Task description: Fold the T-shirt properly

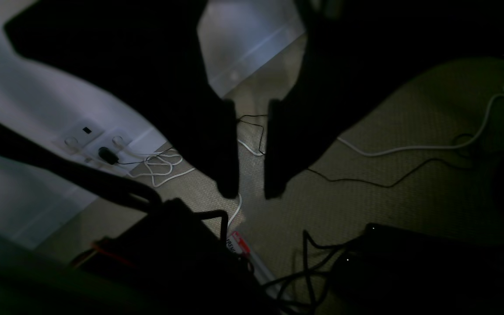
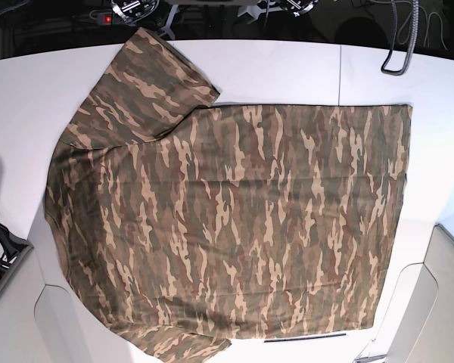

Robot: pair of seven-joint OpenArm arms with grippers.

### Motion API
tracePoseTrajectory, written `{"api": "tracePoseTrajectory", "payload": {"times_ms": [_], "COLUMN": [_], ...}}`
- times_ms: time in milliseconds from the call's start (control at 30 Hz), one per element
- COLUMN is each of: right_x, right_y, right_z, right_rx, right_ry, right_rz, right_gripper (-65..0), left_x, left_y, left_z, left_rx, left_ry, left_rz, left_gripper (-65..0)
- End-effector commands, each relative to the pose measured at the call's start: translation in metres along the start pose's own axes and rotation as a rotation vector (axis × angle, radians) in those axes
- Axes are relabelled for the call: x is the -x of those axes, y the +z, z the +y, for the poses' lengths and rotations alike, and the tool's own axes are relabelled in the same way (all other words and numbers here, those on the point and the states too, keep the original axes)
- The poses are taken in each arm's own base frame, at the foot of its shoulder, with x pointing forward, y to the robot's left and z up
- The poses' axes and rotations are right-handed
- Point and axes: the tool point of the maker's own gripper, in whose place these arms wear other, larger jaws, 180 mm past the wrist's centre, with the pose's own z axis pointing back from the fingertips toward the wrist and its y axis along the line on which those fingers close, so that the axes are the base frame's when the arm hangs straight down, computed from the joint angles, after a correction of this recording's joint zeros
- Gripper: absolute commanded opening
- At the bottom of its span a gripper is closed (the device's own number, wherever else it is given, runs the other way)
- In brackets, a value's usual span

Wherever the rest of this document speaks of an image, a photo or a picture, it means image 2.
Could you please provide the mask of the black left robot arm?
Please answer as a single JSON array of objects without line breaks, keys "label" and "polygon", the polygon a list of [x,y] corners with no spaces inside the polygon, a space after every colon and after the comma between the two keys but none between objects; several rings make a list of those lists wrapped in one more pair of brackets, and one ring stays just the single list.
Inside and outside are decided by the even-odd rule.
[{"label": "black left robot arm", "polygon": [[299,17],[310,12],[318,3],[318,0],[278,0],[276,3],[289,14]]}]

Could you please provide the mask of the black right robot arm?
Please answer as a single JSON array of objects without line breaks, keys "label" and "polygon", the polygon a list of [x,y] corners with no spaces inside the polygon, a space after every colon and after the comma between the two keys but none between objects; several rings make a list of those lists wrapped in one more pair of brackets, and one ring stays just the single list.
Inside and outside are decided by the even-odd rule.
[{"label": "black right robot arm", "polygon": [[136,23],[152,13],[160,4],[159,0],[111,1],[113,12],[125,23]]}]

